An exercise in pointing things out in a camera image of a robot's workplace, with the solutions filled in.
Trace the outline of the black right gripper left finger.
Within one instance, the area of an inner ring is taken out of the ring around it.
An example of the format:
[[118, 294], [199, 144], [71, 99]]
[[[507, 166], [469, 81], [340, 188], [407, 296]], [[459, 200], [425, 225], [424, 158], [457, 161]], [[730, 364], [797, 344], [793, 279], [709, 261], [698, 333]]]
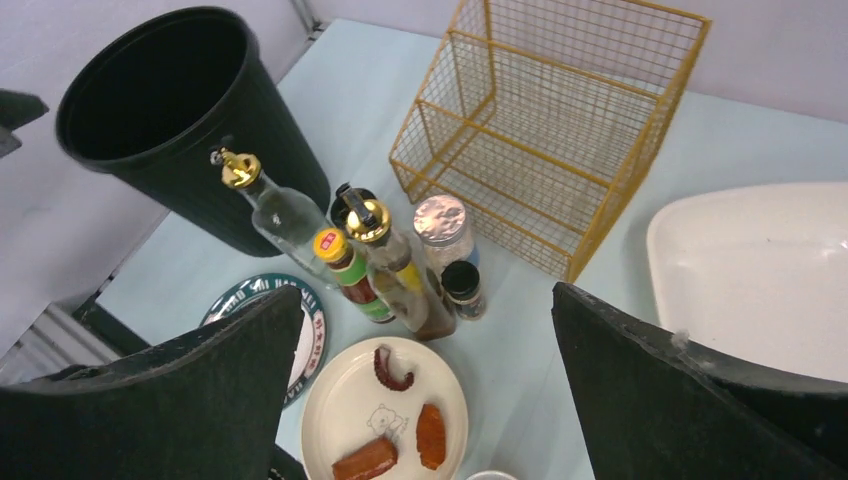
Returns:
[[284, 287], [114, 362], [1, 390], [5, 479], [300, 479], [277, 435], [304, 314]]

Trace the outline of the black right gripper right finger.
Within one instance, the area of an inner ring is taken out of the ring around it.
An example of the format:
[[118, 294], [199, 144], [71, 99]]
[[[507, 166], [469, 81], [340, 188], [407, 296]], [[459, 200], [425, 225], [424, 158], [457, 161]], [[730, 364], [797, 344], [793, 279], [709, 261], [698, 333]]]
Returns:
[[752, 363], [568, 283], [552, 320], [599, 479], [843, 479], [847, 386]]

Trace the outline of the silver lid spice jar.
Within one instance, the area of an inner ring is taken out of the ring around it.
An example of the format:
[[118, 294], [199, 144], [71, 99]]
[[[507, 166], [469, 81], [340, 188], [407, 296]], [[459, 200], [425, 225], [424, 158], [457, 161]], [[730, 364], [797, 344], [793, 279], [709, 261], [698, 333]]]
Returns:
[[413, 229], [437, 274], [455, 261], [467, 261], [479, 267], [472, 222], [458, 198], [440, 194], [421, 201], [414, 212]]

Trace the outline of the oil bottle with brown liquid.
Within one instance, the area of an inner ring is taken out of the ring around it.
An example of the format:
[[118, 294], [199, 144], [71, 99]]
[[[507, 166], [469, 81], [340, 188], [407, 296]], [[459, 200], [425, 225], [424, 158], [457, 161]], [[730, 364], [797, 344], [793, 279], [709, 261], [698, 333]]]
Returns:
[[417, 340], [426, 342], [452, 335], [456, 319], [409, 235], [393, 226], [391, 212], [384, 203], [363, 200], [352, 188], [344, 192], [351, 208], [346, 230], [365, 247], [370, 279], [381, 298]]

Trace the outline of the clear glass oil bottle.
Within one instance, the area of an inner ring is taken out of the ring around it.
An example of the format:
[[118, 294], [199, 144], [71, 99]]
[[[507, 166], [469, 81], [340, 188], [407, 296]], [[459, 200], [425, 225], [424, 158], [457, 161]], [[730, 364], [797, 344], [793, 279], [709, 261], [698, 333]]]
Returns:
[[313, 249], [317, 234], [331, 223], [310, 197], [274, 182], [253, 154], [218, 147], [210, 153], [210, 162], [221, 168], [222, 183], [251, 205], [251, 222], [258, 233], [326, 288], [338, 287], [335, 275]]

